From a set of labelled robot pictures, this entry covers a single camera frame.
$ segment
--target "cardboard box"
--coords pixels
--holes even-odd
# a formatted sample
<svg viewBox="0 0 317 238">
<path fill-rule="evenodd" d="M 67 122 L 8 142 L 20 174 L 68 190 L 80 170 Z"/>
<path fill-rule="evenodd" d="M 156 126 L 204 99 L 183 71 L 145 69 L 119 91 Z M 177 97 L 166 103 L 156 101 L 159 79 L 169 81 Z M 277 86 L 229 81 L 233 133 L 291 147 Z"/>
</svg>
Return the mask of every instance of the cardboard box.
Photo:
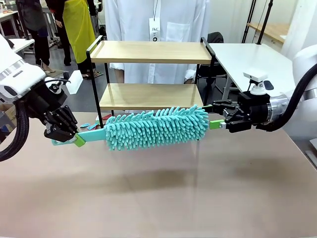
<svg viewBox="0 0 317 238">
<path fill-rule="evenodd" d="M 0 111 L 4 112 L 5 116 L 7 116 L 10 121 L 14 124 L 14 126 L 16 127 L 16 113 L 15 113 L 15 106 L 13 104 L 0 104 Z M 4 131 L 8 131 L 11 132 L 13 131 L 14 128 L 12 128 L 10 125 L 4 125 L 1 129 L 3 129 Z"/>
</svg>

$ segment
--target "lower shelf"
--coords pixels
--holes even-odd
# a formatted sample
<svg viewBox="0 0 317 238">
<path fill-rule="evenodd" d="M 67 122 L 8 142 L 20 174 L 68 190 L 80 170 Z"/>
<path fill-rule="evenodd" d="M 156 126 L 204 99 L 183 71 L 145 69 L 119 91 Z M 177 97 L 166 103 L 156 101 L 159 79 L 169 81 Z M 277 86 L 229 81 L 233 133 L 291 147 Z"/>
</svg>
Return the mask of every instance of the lower shelf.
<svg viewBox="0 0 317 238">
<path fill-rule="evenodd" d="M 158 110 L 203 106 L 195 84 L 108 84 L 100 100 L 104 110 Z"/>
</svg>

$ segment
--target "black chair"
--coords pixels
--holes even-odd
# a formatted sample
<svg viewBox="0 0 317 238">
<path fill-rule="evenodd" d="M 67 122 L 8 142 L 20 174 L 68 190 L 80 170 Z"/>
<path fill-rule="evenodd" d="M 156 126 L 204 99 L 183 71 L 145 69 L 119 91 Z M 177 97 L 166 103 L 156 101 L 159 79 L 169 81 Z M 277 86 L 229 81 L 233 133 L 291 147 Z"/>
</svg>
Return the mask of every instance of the black chair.
<svg viewBox="0 0 317 238">
<path fill-rule="evenodd" d="M 210 33 L 208 34 L 207 42 L 208 43 L 223 43 L 223 36 L 221 35 L 220 32 Z M 205 99 L 204 99 L 204 105 L 206 105 L 208 96 L 209 96 L 209 91 L 211 90 L 211 85 L 218 78 L 227 79 L 227 72 L 223 69 L 221 64 L 216 59 L 211 72 L 210 72 L 210 65 L 203 64 L 200 66 L 198 70 L 198 79 L 200 78 L 206 79 L 206 83 L 207 83 Z M 223 94 L 223 91 L 216 85 L 216 83 L 215 83 L 215 87 L 217 90 L 219 90 L 220 93 Z"/>
</svg>

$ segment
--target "chenille bristle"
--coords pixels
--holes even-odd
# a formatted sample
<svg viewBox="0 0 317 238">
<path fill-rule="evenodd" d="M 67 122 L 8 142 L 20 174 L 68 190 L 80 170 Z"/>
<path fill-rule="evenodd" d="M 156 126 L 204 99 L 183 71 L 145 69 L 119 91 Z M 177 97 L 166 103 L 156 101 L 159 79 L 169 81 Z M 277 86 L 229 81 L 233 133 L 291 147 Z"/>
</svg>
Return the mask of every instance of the chenille bristle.
<svg viewBox="0 0 317 238">
<path fill-rule="evenodd" d="M 134 115 L 110 117 L 105 125 L 110 150 L 137 150 L 202 139 L 208 115 L 194 105 Z"/>
</svg>

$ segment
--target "white shirt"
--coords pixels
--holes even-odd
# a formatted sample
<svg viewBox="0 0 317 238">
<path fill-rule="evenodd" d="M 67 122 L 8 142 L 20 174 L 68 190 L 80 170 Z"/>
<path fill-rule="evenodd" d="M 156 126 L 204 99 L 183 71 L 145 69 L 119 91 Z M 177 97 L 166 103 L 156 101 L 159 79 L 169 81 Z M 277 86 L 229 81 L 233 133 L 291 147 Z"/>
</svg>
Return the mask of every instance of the white shirt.
<svg viewBox="0 0 317 238">
<path fill-rule="evenodd" d="M 149 41 L 149 18 L 157 0 L 105 0 L 108 40 Z M 161 0 L 160 40 L 199 42 L 208 35 L 210 0 Z M 193 64 L 111 63 L 125 83 L 183 84 L 195 77 Z"/>
</svg>

